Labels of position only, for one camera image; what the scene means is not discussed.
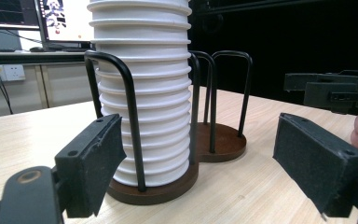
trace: white bowl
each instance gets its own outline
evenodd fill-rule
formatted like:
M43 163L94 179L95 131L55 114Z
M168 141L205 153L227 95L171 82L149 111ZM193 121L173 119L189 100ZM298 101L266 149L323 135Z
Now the white bowl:
M179 130L177 133L167 133L161 136L153 137L142 137L141 136L141 147L142 150L147 150L150 148L166 147L173 144L176 144L182 141L185 138L189 138L190 125L186 125L185 128ZM122 136L124 148L133 148L132 147L132 138L130 136Z
M142 9L143 11L137 13L131 13L127 10L123 10L123 8L128 9ZM87 9L93 14L97 14L98 17L102 17L106 11L112 11L115 13L120 13L120 10L125 13L121 13L120 15L123 18L138 16L137 14L148 14L149 10L175 10L185 14L186 16L191 14L191 8L188 7L188 2L183 0L164 0L164 1L156 1L156 0L126 0L126 1L91 1L90 4L87 5Z
M128 67L131 68L131 76L133 80L143 80L143 79L160 79L160 78L166 78L166 77L178 77L181 76L183 74L188 74L191 71L191 67L187 66L187 64L185 63L185 66L180 67L180 68L176 68L176 69L171 69L170 71L166 71L166 69L162 69L162 71L157 71L156 67L146 67L144 68L144 70L139 71L136 70L137 66L135 66L133 63L128 63L127 64ZM146 73L147 68L152 68L152 71L149 71L148 73ZM121 74L118 71L115 72L104 72L102 71L100 68L97 68L95 73L100 76L101 78L119 78L119 79L123 79L123 77L121 76Z
M172 91L161 94L136 95L136 104L139 109L162 108L165 106L178 105L187 101L191 96L188 88L179 91ZM100 95L100 102L116 108L128 108L127 96L124 94L113 94L103 92Z
M188 149L190 144L190 138L186 137L179 142L165 146L165 147L154 147L154 148L142 148L142 157L145 162L147 161L158 161L167 160L180 154L183 150ZM127 158L134 158L132 148L124 148Z
M97 51L115 55L122 61L164 61L167 59L189 58L187 44L170 45L167 43L154 44L120 44L97 45Z
M186 113L181 117L154 123L139 123L139 133L142 137L163 135L165 133L173 133L190 122L190 114ZM129 123L121 123L121 133L124 136L131 136L131 126Z
M173 119L185 114L191 108L189 101L183 101L177 105L162 107L159 109L138 109L138 121L141 123L150 123ZM103 105L101 112L104 116L119 114L122 117L122 123L130 122L127 108L114 108Z
M144 170L147 175L154 175L160 173L166 173L180 166L183 162L188 160L188 155L190 154L190 150L185 148L185 150L180 151L175 157L167 158L165 160L161 160L160 158L156 158L155 160L144 160ZM135 168L135 160L133 158L126 158L120 164L119 170L122 173L127 174L136 174Z
M94 28L95 44L121 44L124 40L140 43L142 40L153 44L156 41L172 41L188 44L189 27L152 26L152 25L117 25Z
M145 175L145 183L147 187L157 187L172 183L173 181L180 178L188 169L188 160L183 162L175 170L169 171L167 173L155 174L155 175ZM128 186L138 186L138 181L135 174L123 173L120 170L116 170L114 179L124 185Z
M188 69L187 57L179 59L163 59L160 61L127 61L124 64L130 69L133 77L154 77L159 75L176 76L178 72ZM119 74L117 68L110 63L98 63L97 74Z
M134 79L133 81L135 93L137 95L179 91L184 88L188 88L191 85L191 80L188 78L188 74L184 74L178 77ZM103 77L98 84L98 89L102 92L126 94L122 77Z

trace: wall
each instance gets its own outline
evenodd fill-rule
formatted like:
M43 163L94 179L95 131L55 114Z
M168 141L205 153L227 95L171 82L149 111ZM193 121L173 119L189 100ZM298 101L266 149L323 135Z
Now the wall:
M83 63L30 64L24 72L25 80L5 82L15 114L92 100ZM0 116L9 114L0 91Z
M286 73L358 70L358 0L224 13L223 26L216 32L203 29L205 17L193 14L191 49L211 54L233 49L252 56L252 95L302 104L303 92L283 90ZM213 16L206 19L213 25ZM243 92L246 63L227 59L217 63L218 88Z

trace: light wood tabletop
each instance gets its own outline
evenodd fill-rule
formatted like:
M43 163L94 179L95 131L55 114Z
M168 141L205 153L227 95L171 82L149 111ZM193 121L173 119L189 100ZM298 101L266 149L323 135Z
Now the light wood tabletop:
M201 115L204 95L201 88ZM238 129L242 97L218 91L216 122ZM167 203L130 205L106 194L97 217L67 218L65 223L356 223L356 208L350 218L324 221L272 158L282 112L350 140L354 116L251 96L243 131L248 141L245 154L233 161L200 163L196 184ZM54 156L95 119L92 102L0 117L0 198L5 182L18 171L53 167Z

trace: round wooden base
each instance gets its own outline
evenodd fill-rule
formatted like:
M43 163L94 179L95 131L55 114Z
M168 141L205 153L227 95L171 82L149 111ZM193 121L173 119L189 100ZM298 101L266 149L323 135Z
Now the round wooden base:
M238 158L246 149L246 138L238 137L238 131L226 125L216 124L215 153L209 152L211 126L199 123L197 133L196 155L198 161L220 162ZM166 203L187 192L196 183L199 175L199 164L189 165L185 174L171 184L148 187L140 192L137 187L110 182L107 193L116 200L136 205Z
M232 161L245 152L246 138L238 137L238 130L216 123L215 153L210 152L211 125L199 123L197 129L197 155L199 161Z
M145 192L140 192L137 187L131 187L118 183L112 179L107 193L123 203L136 205L150 205L166 203L187 192L196 183L199 176L199 164L189 165L182 177L171 184L148 187Z

